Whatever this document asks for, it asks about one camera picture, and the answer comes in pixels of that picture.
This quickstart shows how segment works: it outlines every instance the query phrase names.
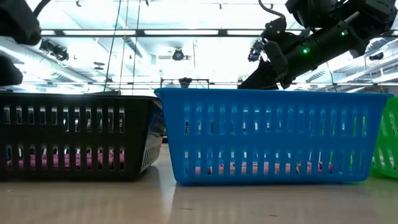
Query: black basket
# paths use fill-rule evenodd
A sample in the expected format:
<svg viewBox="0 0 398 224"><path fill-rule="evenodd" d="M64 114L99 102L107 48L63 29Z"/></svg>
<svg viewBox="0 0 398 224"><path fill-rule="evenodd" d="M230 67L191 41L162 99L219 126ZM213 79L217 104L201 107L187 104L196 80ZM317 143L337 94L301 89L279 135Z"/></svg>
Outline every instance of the black basket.
<svg viewBox="0 0 398 224"><path fill-rule="evenodd" d="M0 179L133 180L163 134L157 98L3 93Z"/></svg>

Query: cable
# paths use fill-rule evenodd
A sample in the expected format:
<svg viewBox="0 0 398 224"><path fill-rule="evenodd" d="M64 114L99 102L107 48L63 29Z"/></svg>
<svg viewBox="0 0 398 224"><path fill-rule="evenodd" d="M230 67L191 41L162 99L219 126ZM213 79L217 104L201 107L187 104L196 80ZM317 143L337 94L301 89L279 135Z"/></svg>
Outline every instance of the cable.
<svg viewBox="0 0 398 224"><path fill-rule="evenodd" d="M42 12L43 8L50 2L51 0L42 0L33 11L33 14L38 17L39 14Z"/></svg>
<svg viewBox="0 0 398 224"><path fill-rule="evenodd" d="M118 14L117 14L117 16L116 16L116 22L114 23L114 30L113 30L113 37L112 37L111 49L110 49L110 51L109 51L108 66L106 67L106 76L105 76L104 91L106 90L106 83L108 82L109 64L111 63L112 50L113 50L113 44L114 44L114 36L116 35L116 30L118 29L118 22L119 22L119 15L120 15L120 6L121 6L121 4L122 4L122 0L119 0Z"/></svg>
<svg viewBox="0 0 398 224"><path fill-rule="evenodd" d="M61 67L63 67L63 68L69 67L69 65L63 65L59 60L57 60L57 63L58 63Z"/></svg>
<svg viewBox="0 0 398 224"><path fill-rule="evenodd" d="M283 15L282 13L277 12L277 11L275 11L275 10L272 10L272 9L267 8L267 7L262 3L261 0L259 0L259 4L260 4L260 6L262 7L263 10L265 10L265 11L267 11L267 12L273 14L273 15L277 15L277 16L279 16L279 17L282 17L284 20L286 20L285 15Z"/></svg>
<svg viewBox="0 0 398 224"><path fill-rule="evenodd" d="M39 63L42 63L42 61L49 55L50 52L47 52L47 54L43 55L42 59L39 61Z"/></svg>
<svg viewBox="0 0 398 224"><path fill-rule="evenodd" d="M129 1L127 0L127 11L126 11L126 24L127 24L127 20L129 19ZM124 37L123 40L126 40L126 29L127 26L124 27ZM122 72L123 72L123 62L124 62L124 48L126 46L126 43L123 43L123 52L122 52L122 65L120 67L120 81L119 81L119 91L121 91L121 87L122 87Z"/></svg>
<svg viewBox="0 0 398 224"><path fill-rule="evenodd" d="M331 84L333 85L333 88L335 89L335 91L336 91L336 93L337 93L335 81L334 81L334 79L333 79L333 74L332 74L332 72L331 72L331 70L330 70L330 67L329 67L329 62L326 62L326 65L328 66L328 70L329 70L329 73L330 73Z"/></svg>
<svg viewBox="0 0 398 224"><path fill-rule="evenodd" d="M139 25L139 14L141 12L141 0L138 2L138 15L137 15L137 29ZM136 46L134 47L134 71L132 74L132 87L131 87L131 95L133 95L134 91L134 77L136 76L136 57L137 57L137 41L138 41L138 36L136 36Z"/></svg>

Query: ceiling fixture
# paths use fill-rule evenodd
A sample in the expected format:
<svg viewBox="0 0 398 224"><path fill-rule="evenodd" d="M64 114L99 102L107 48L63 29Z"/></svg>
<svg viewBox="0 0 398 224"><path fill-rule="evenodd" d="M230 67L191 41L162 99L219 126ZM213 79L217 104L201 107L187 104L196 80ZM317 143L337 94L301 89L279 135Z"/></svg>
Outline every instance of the ceiling fixture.
<svg viewBox="0 0 398 224"><path fill-rule="evenodd" d="M369 56L369 59L370 59L370 60L381 60L381 59L383 59L383 58L384 58L383 52L378 53L378 54L376 54L376 55Z"/></svg>
<svg viewBox="0 0 398 224"><path fill-rule="evenodd" d="M47 39L42 40L39 49L46 54L54 56L59 62L62 62L64 60L69 60L69 54L67 48L52 43Z"/></svg>
<svg viewBox="0 0 398 224"><path fill-rule="evenodd" d="M102 63L102 62L94 62L94 64L96 65L96 67L94 68L95 70L104 70L104 68L101 67L101 66L105 65L104 63Z"/></svg>
<svg viewBox="0 0 398 224"><path fill-rule="evenodd" d="M173 54L173 60L179 61L184 59L184 53L182 53L182 49L175 49L175 52Z"/></svg>

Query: ceiling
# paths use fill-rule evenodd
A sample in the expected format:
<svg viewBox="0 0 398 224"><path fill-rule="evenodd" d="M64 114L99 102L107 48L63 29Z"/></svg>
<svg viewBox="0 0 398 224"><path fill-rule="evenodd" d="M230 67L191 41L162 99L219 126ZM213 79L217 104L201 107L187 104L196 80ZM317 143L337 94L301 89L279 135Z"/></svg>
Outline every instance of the ceiling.
<svg viewBox="0 0 398 224"><path fill-rule="evenodd" d="M39 0L27 0L34 9ZM286 15L288 29L302 30L287 12L284 1L263 0L274 5L274 10ZM249 50L256 37L128 37L100 35L101 30L117 29L153 30L171 32L173 29L254 29L260 33L266 22L277 17L263 11L257 0L52 0L39 16L43 30L78 30L79 37L46 36L52 43L67 49L70 59L58 62L43 53L39 46L26 47L13 40L0 37L0 53L14 59L24 73L21 86L15 91L51 93L88 93L120 89L126 95L152 95L160 87L160 79L182 77L209 79L211 88L236 88L239 78L245 79L257 67L248 62ZM339 83L339 91L353 91L357 85L371 82L391 83L398 73L395 64L398 42L395 38L374 39L367 55L353 59L344 54L296 79L289 90L330 91L332 82ZM187 59L171 59L175 49L182 49ZM384 59L370 61L369 54L384 52ZM95 62L104 63L97 70Z"/></svg>

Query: green basket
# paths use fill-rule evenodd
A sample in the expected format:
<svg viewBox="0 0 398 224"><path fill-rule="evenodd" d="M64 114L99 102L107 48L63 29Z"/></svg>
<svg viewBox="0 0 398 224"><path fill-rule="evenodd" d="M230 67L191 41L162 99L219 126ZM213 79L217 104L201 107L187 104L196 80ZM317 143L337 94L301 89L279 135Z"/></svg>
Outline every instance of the green basket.
<svg viewBox="0 0 398 224"><path fill-rule="evenodd" d="M398 96L387 101L372 161L372 173L398 178Z"/></svg>

